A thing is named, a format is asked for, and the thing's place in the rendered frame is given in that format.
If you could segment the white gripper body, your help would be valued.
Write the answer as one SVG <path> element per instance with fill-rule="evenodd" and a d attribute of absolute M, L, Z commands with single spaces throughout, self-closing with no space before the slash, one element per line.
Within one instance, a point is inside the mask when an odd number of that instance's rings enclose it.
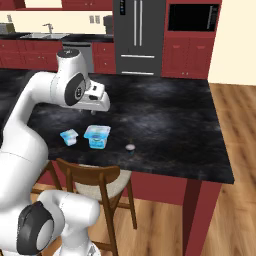
<path fill-rule="evenodd" d="M 110 99 L 106 92 L 101 97 L 84 95 L 79 104 L 85 110 L 107 112 L 110 108 Z"/>

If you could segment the large blue yogurt container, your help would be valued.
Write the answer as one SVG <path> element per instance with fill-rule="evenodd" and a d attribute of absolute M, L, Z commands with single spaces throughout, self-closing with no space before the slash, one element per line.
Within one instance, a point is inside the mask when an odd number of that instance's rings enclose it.
<path fill-rule="evenodd" d="M 90 125 L 84 133 L 84 138 L 89 141 L 89 146 L 92 149 L 104 149 L 110 130 L 110 126 Z"/>

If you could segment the small blue white yogurt container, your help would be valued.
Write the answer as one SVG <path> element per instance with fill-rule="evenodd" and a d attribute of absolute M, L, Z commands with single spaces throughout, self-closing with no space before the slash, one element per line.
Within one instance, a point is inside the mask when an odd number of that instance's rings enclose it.
<path fill-rule="evenodd" d="M 78 133 L 74 129 L 70 129 L 60 133 L 67 146 L 72 146 L 77 142 Z"/>

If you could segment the red lower cupboard run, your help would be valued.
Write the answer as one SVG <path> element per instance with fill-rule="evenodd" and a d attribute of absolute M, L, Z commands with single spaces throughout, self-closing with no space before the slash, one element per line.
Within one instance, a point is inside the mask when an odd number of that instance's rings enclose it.
<path fill-rule="evenodd" d="M 0 40 L 0 68 L 56 71 L 60 41 Z"/>
<path fill-rule="evenodd" d="M 115 74 L 115 47 L 113 43 L 94 42 L 92 44 L 94 72 Z"/>

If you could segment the red cupboard run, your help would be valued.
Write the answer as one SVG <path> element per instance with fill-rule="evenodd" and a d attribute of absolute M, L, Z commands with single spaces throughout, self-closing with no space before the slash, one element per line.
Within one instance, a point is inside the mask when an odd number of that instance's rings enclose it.
<path fill-rule="evenodd" d="M 0 0 L 0 11 L 111 11 L 112 0 L 61 0 L 60 7 L 27 7 L 25 0 Z"/>
<path fill-rule="evenodd" d="M 113 43 L 94 42 L 92 44 L 94 72 L 115 74 L 115 47 Z"/>
<path fill-rule="evenodd" d="M 56 71 L 60 41 L 0 40 L 0 68 Z"/>

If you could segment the small dark cupcake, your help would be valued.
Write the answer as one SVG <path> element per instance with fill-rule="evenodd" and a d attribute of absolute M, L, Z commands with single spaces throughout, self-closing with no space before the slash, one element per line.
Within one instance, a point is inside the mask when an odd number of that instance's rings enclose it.
<path fill-rule="evenodd" d="M 135 152 L 136 147 L 135 147 L 135 145 L 134 145 L 133 143 L 129 143 L 129 144 L 127 144 L 127 145 L 125 146 L 125 149 L 126 149 L 126 151 L 127 151 L 130 155 L 133 155 L 134 152 Z"/>

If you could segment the grey dishwasher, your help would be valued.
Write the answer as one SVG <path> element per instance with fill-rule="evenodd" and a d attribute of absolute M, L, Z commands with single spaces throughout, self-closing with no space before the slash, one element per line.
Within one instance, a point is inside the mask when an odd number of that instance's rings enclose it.
<path fill-rule="evenodd" d="M 63 43 L 64 49 L 77 49 L 83 55 L 87 70 L 89 73 L 94 72 L 94 64 L 93 64 L 93 54 L 92 54 L 92 44 L 91 43 L 82 43 L 82 42 L 64 42 Z"/>

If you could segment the brown wooden chair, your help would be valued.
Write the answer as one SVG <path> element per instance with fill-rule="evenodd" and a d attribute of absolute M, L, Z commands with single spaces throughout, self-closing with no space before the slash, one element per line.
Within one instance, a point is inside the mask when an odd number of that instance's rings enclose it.
<path fill-rule="evenodd" d="M 55 172 L 55 169 L 54 169 L 54 166 L 53 166 L 53 164 L 52 164 L 52 161 L 50 161 L 50 160 L 47 160 L 47 163 L 46 163 L 44 169 L 41 171 L 40 176 L 38 177 L 36 183 L 40 180 L 40 178 L 41 178 L 47 171 L 50 172 L 50 175 L 51 175 L 51 178 L 52 178 L 52 180 L 53 180 L 53 182 L 54 182 L 55 188 L 56 188 L 57 190 L 62 190 L 60 181 L 59 181 L 58 176 L 57 176 L 57 174 L 56 174 L 56 172 Z M 33 194 L 40 194 L 41 192 L 43 192 L 43 190 L 35 189 L 34 187 L 33 187 L 32 190 L 31 190 L 31 193 L 33 193 Z"/>
<path fill-rule="evenodd" d="M 131 171 L 121 170 L 119 166 L 96 167 L 69 163 L 61 158 L 56 159 L 57 165 L 66 176 L 68 192 L 97 200 L 104 209 L 110 243 L 97 242 L 99 249 L 111 251 L 118 255 L 114 230 L 114 213 L 117 207 L 129 209 L 133 228 L 137 228 L 134 198 L 131 183 Z"/>

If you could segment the dark coffee machine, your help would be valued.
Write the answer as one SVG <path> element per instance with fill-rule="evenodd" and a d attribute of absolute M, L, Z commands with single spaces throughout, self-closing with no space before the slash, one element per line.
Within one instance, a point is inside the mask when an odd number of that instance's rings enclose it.
<path fill-rule="evenodd" d="M 103 24 L 105 26 L 106 33 L 111 35 L 113 33 L 113 16 L 108 15 L 103 17 Z"/>

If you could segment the metal sink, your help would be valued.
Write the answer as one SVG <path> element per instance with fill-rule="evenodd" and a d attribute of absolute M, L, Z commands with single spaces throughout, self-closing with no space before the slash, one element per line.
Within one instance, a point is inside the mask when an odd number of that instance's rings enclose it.
<path fill-rule="evenodd" d="M 68 35 L 67 33 L 31 33 L 21 36 L 20 39 L 62 39 Z"/>

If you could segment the red upper cupboard run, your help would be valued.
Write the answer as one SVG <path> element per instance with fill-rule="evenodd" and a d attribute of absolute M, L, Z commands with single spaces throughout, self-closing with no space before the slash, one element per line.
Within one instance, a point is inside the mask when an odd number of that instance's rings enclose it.
<path fill-rule="evenodd" d="M 27 7 L 25 0 L 0 0 L 0 11 L 111 11 L 112 0 L 61 0 L 60 7 Z"/>

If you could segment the tall red cupboard unit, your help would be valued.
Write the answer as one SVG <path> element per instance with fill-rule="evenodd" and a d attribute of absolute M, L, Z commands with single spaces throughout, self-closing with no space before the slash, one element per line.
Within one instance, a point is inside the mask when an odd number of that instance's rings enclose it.
<path fill-rule="evenodd" d="M 170 4 L 218 4 L 214 32 L 169 31 Z M 222 0 L 166 0 L 162 50 L 163 77 L 207 79 Z"/>

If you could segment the grey toaster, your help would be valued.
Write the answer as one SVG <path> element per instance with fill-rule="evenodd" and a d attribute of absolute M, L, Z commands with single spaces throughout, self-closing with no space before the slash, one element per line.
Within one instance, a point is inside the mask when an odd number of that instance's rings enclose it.
<path fill-rule="evenodd" d="M 12 34 L 15 32 L 13 23 L 0 23 L 0 34 Z"/>

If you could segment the black microwave oven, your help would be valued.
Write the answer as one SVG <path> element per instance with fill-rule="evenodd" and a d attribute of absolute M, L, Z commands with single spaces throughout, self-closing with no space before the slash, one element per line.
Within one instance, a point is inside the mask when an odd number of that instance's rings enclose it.
<path fill-rule="evenodd" d="M 170 4 L 169 31 L 214 32 L 218 4 Z"/>

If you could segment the red kitchen island base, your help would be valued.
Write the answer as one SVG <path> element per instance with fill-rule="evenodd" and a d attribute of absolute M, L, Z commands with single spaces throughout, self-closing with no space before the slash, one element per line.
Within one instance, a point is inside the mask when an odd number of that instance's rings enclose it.
<path fill-rule="evenodd" d="M 183 256 L 200 256 L 221 183 L 133 171 L 133 196 L 182 206 Z"/>

